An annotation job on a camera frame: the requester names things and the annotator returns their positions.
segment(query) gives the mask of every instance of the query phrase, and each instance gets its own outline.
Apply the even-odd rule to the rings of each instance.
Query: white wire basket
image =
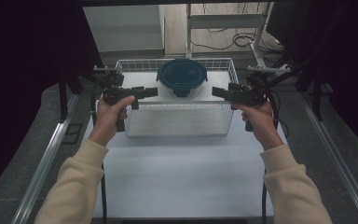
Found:
[[[117,68],[124,75],[123,88],[144,86],[158,88],[158,96],[139,100],[139,109],[129,106],[126,134],[146,136],[224,136],[233,111],[224,99],[212,96],[212,87],[227,89],[238,83],[234,63],[224,59],[192,59],[207,69],[208,81],[192,98],[172,96],[159,82],[157,71],[172,59],[119,60]]]

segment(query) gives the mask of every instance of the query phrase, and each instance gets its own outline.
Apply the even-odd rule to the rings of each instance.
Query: cream sweater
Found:
[[[89,224],[107,151],[85,140],[75,156],[62,165],[58,181],[48,193],[35,223]],[[318,189],[306,175],[305,166],[293,158],[289,146],[272,148],[261,153],[261,157],[276,224],[332,223]]]

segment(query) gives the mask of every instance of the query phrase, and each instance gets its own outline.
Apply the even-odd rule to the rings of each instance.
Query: hand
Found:
[[[229,103],[234,108],[243,112],[243,121],[250,121],[252,123],[255,138],[260,142],[264,150],[283,145],[283,141],[275,129],[272,119],[272,108],[269,102],[265,102],[259,107]]]
[[[98,103],[97,120],[94,129],[89,135],[89,140],[106,147],[110,139],[117,133],[117,119],[126,119],[128,117],[126,106],[130,105],[134,100],[134,96],[128,96],[115,105],[109,105],[101,97]]]

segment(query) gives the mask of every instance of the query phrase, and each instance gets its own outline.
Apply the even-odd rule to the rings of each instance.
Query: plastic container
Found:
[[[189,59],[176,59],[158,69],[157,80],[170,96],[183,100],[195,97],[208,77],[202,64]]]

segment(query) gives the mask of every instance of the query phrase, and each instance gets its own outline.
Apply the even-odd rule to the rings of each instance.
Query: wall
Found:
[[[158,6],[83,7],[83,10],[100,52],[163,49]]]

